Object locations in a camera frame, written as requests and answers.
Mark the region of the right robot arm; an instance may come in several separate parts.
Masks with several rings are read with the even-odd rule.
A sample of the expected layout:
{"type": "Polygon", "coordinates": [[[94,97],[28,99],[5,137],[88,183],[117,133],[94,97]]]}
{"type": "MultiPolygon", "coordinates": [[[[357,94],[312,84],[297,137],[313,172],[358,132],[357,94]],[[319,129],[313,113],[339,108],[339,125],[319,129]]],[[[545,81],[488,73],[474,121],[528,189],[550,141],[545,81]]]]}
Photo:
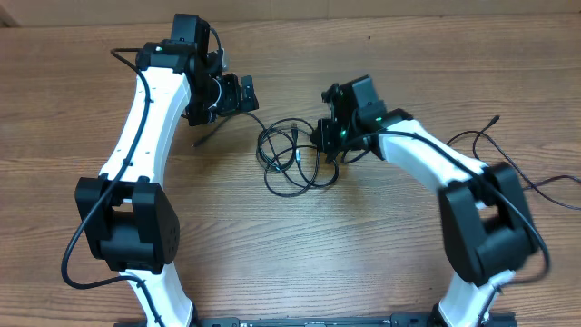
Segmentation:
{"type": "Polygon", "coordinates": [[[438,197],[444,249],[454,271],[430,312],[394,313],[389,326],[514,326],[491,311],[543,244],[514,169],[466,157],[428,133],[411,114],[389,110],[364,75],[322,92],[330,117],[310,139],[329,161],[349,150],[372,152],[438,197]]]}

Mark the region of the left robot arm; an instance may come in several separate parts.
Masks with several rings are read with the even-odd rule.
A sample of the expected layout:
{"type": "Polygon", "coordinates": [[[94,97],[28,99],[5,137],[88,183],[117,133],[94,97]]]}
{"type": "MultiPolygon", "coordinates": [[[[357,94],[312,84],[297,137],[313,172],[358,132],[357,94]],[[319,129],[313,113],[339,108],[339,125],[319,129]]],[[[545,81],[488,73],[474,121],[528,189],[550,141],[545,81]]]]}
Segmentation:
{"type": "Polygon", "coordinates": [[[163,189],[165,166],[181,119],[191,126],[259,107],[253,81],[228,73],[225,51],[210,51],[217,32],[198,15],[177,14],[169,38],[135,49],[130,113],[108,161],[94,178],[78,181],[81,223],[61,263],[64,281],[92,289],[126,281],[146,314],[145,326],[196,326],[197,310],[174,264],[180,223],[163,189]],[[80,236],[113,278],[73,281],[68,263],[80,236]]]}

